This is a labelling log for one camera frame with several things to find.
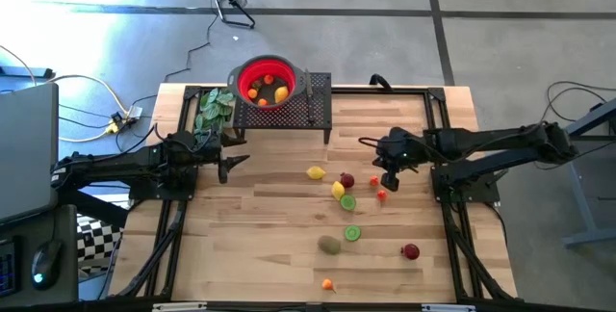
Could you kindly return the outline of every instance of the kiwi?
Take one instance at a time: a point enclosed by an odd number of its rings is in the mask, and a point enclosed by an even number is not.
[[[336,255],[340,253],[340,241],[331,236],[319,237],[319,248],[327,254]]]

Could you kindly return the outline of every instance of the black wire stand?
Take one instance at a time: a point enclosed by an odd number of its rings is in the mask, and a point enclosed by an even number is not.
[[[331,134],[331,74],[313,72],[310,77],[313,90],[310,99],[306,90],[275,110],[260,110],[241,99],[236,100],[233,115],[236,135],[244,138],[246,129],[322,130],[323,143],[328,144]]]

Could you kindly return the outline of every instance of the green leaves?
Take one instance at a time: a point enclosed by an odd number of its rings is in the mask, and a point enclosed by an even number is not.
[[[234,98],[235,95],[228,89],[213,89],[201,96],[199,102],[200,114],[194,119],[194,133],[198,140],[199,136],[210,129],[222,130],[222,125],[233,113],[233,107],[229,103]]]

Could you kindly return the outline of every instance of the red colander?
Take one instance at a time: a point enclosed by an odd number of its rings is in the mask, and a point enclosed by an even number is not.
[[[266,75],[272,75],[274,78],[284,81],[289,89],[289,96],[277,104],[259,106],[248,97],[248,91],[252,88],[252,83],[255,80],[262,79]],[[305,80],[305,73],[291,62],[279,56],[264,55],[252,58],[231,70],[227,79],[227,86],[232,93],[249,106],[260,110],[273,110],[284,105],[293,96],[304,92],[306,89]]]

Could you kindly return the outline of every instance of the computer mouse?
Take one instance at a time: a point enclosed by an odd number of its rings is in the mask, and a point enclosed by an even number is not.
[[[62,242],[50,240],[40,245],[32,259],[32,285],[44,290],[56,283],[60,275],[60,251]]]

